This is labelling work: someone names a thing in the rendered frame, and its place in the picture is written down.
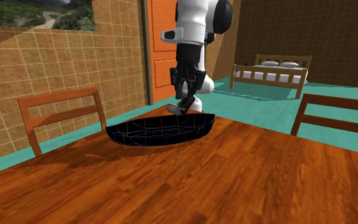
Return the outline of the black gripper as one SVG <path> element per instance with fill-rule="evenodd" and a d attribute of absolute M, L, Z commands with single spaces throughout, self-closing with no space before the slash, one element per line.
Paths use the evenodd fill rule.
<path fill-rule="evenodd" d="M 198 68 L 202 47 L 200 45 L 179 43 L 176 50 L 177 66 L 170 68 L 170 81 L 176 92 L 180 114 L 185 114 L 195 102 L 195 93 L 200 90 L 206 72 Z M 194 69 L 194 73 L 184 72 Z"/>

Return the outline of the black bowl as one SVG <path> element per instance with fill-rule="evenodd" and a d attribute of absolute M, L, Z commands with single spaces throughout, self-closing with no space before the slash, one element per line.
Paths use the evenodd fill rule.
<path fill-rule="evenodd" d="M 124 146 L 168 146 L 206 136 L 215 115 L 187 113 L 139 118 L 106 127 L 109 138 Z"/>

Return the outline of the orange door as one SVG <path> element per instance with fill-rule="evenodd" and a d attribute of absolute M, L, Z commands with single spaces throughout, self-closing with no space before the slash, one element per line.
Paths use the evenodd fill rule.
<path fill-rule="evenodd" d="M 153 102 L 175 94 L 170 68 L 176 66 L 176 45 L 160 39 L 163 31 L 176 27 L 176 0 L 146 0 L 148 7 L 149 51 Z"/>

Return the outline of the wooden bed with white bedding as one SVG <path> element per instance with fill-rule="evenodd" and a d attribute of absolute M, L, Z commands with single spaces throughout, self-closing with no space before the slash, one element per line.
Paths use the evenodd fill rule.
<path fill-rule="evenodd" d="M 311 61 L 311 55 L 257 54 L 254 66 L 232 65 L 230 89 L 233 89 L 235 82 L 290 88 L 296 89 L 295 98 L 300 99 Z"/>

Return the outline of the wooden table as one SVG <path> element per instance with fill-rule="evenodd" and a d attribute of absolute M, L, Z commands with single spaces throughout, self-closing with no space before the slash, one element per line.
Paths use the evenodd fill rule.
<path fill-rule="evenodd" d="M 358 153 L 221 117 L 165 147 L 98 132 L 0 171 L 0 224 L 358 224 Z"/>

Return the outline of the wooden chair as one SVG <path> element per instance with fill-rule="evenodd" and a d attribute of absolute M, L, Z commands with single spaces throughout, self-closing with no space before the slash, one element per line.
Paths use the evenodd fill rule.
<path fill-rule="evenodd" d="M 31 118 L 29 113 L 29 107 L 51 104 L 60 101 L 67 101 L 86 96 L 92 96 L 94 98 L 95 104 L 37 118 Z M 68 90 L 64 92 L 55 92 L 50 94 L 22 97 L 18 98 L 17 101 L 24 121 L 27 137 L 35 156 L 40 156 L 42 154 L 38 140 L 36 139 L 36 133 L 34 131 L 36 127 L 61 122 L 62 120 L 68 120 L 70 118 L 75 118 L 91 113 L 98 113 L 101 123 L 101 129 L 106 129 L 106 117 L 104 116 L 102 103 L 97 87 L 86 87 L 76 90 Z"/>
<path fill-rule="evenodd" d="M 337 120 L 333 118 L 324 118 L 321 116 L 306 115 L 306 107 L 309 104 L 358 110 L 358 99 L 349 99 L 316 94 L 303 94 L 303 98 L 299 105 L 299 110 L 296 114 L 296 118 L 294 120 L 290 135 L 297 136 L 300 125 L 302 123 L 358 133 L 358 123 Z"/>

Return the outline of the landscape wall picture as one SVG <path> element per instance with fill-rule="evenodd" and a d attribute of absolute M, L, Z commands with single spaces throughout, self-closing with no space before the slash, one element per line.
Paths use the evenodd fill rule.
<path fill-rule="evenodd" d="M 0 26 L 96 30 L 92 0 L 0 0 Z"/>

